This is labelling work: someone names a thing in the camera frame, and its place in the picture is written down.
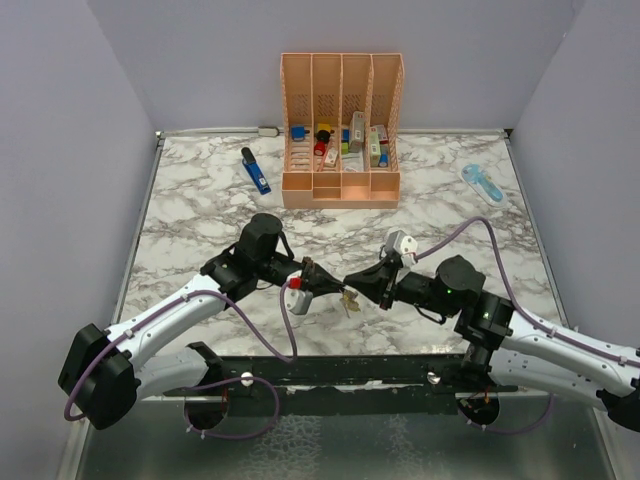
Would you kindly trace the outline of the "metal key holder red handle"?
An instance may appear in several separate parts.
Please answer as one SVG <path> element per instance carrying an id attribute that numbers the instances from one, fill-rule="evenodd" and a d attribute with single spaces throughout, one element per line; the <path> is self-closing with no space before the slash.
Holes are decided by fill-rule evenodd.
<path id="1" fill-rule="evenodd" d="M 352 314 L 361 311 L 358 302 L 358 293 L 348 288 L 343 288 L 340 293 L 340 303 L 345 311 L 347 318 L 350 318 Z"/>

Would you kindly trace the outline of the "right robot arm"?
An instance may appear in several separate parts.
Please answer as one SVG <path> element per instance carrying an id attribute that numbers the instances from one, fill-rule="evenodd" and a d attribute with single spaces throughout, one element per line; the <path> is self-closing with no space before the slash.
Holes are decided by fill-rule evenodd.
<path id="1" fill-rule="evenodd" d="M 400 276 L 400 263 L 384 258 L 344 281 L 382 309 L 396 302 L 457 319 L 469 344 L 461 383 L 529 387 L 580 400 L 614 423 L 639 429 L 639 351 L 581 334 L 484 290 L 485 277 L 460 255 L 444 260 L 433 277 Z"/>

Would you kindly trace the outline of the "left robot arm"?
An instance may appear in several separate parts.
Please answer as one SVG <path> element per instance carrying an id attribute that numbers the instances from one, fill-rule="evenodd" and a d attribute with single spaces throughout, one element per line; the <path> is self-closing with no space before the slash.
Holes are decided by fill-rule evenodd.
<path id="1" fill-rule="evenodd" d="M 157 353 L 197 323 L 227 309 L 237 311 L 238 301 L 259 282 L 280 287 L 284 316 L 303 315 L 312 299 L 345 289 L 310 258 L 296 260 L 281 220 L 258 213 L 235 243 L 160 303 L 108 329 L 90 323 L 75 334 L 58 378 L 67 395 L 65 420 L 88 419 L 101 430 L 146 394 L 188 386 L 202 395 L 214 392 L 221 371 L 194 348 L 175 356 Z"/>

